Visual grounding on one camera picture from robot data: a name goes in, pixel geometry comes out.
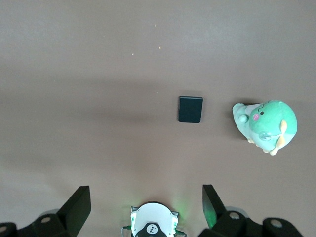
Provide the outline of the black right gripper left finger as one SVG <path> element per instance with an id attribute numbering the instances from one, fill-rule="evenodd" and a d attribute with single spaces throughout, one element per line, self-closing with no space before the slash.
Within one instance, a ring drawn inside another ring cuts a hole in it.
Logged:
<path id="1" fill-rule="evenodd" d="M 77 237 L 90 212 L 90 187 L 80 186 L 56 213 L 42 215 L 24 228 L 0 223 L 0 237 Z"/>

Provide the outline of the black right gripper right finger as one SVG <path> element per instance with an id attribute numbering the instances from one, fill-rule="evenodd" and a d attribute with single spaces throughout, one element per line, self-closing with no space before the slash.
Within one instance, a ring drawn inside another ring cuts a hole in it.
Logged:
<path id="1" fill-rule="evenodd" d="M 212 185 L 202 187 L 208 228 L 198 237 L 304 237 L 289 221 L 270 217 L 258 224 L 236 210 L 227 210 Z"/>

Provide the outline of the dark green rectangular block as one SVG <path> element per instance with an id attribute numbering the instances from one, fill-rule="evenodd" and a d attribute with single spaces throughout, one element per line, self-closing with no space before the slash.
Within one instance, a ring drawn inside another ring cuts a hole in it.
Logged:
<path id="1" fill-rule="evenodd" d="M 180 96 L 178 121 L 183 123 L 200 123 L 202 107 L 202 97 Z"/>

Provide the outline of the brown table cover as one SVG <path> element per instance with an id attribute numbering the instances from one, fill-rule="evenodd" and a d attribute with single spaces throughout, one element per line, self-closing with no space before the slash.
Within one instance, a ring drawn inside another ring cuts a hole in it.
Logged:
<path id="1" fill-rule="evenodd" d="M 203 98 L 200 123 L 180 96 Z M 298 123 L 274 156 L 232 112 L 270 100 Z M 0 222 L 88 185 L 79 237 L 120 237 L 148 201 L 196 237 L 204 184 L 316 237 L 316 0 L 0 0 Z"/>

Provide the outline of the green dinosaur plush toy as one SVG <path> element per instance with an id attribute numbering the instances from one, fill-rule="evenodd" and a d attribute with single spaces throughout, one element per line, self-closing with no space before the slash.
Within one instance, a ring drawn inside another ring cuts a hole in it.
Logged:
<path id="1" fill-rule="evenodd" d="M 249 143 L 274 156 L 296 135 L 298 123 L 294 111 L 284 102 L 270 100 L 232 108 L 234 122 Z"/>

